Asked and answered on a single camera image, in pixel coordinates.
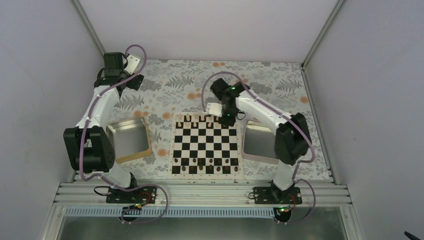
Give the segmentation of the metal tray with light pieces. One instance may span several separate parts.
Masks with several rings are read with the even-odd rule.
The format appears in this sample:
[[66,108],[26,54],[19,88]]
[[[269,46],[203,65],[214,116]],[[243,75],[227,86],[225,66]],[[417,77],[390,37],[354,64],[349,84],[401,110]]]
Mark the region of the metal tray with light pieces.
[[248,120],[243,134],[242,157],[250,161],[277,165],[279,159],[274,148],[273,132],[260,121]]

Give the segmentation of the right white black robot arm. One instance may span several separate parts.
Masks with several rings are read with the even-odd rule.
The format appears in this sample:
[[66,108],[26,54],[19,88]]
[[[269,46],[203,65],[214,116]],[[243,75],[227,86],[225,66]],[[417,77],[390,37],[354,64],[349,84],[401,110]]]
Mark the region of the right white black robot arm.
[[219,78],[212,83],[210,90],[220,102],[207,104],[206,112],[217,116],[221,125],[234,126],[238,114],[244,112],[273,133],[273,149],[279,161],[270,183],[270,195],[274,202],[284,203],[295,186],[293,176],[299,159],[310,149],[311,138],[305,116],[276,108],[241,82],[229,85]]

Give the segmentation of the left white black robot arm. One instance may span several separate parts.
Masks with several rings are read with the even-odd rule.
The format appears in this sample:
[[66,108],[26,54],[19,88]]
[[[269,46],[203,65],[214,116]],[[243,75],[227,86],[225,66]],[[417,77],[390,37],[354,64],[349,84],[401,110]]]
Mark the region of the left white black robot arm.
[[143,67],[146,62],[127,52],[108,52],[103,55],[103,63],[86,112],[75,127],[64,130],[63,139],[70,165],[83,181],[102,179],[131,203],[139,197],[140,190],[134,175],[115,163],[115,149],[106,127],[124,89],[140,87],[144,76],[138,66]]

